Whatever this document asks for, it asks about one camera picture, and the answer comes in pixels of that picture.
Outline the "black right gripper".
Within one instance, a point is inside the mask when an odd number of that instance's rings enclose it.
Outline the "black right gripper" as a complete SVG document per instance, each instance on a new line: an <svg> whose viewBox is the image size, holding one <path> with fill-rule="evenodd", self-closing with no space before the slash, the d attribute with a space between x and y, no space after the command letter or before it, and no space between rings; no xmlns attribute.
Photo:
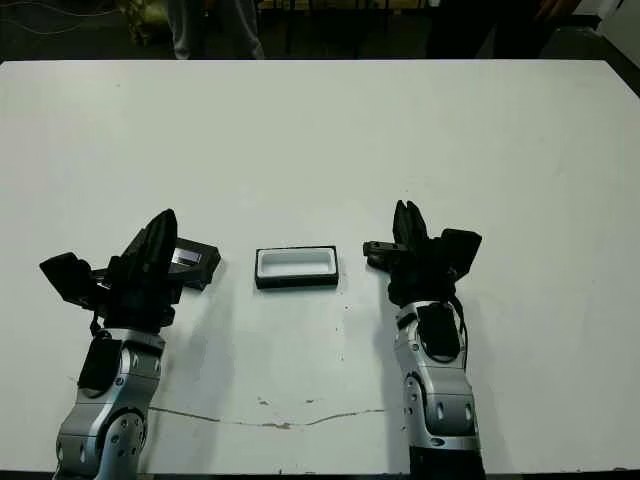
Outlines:
<svg viewBox="0 0 640 480"><path fill-rule="evenodd" d="M414 202L396 202L393 237L394 243L363 243L367 264L389 275L391 303L406 306L417 301L447 301L455 295L456 282L465 276L465 257L442 238L430 239Z"/></svg>

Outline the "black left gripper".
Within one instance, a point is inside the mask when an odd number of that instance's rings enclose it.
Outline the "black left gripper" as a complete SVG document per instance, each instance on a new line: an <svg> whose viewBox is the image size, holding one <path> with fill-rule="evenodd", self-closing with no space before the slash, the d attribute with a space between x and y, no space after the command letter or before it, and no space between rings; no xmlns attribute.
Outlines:
<svg viewBox="0 0 640 480"><path fill-rule="evenodd" d="M147 249L113 256L91 272L91 310L105 328L159 331L173 323L184 279L173 267L177 219L172 209L147 227Z"/></svg>

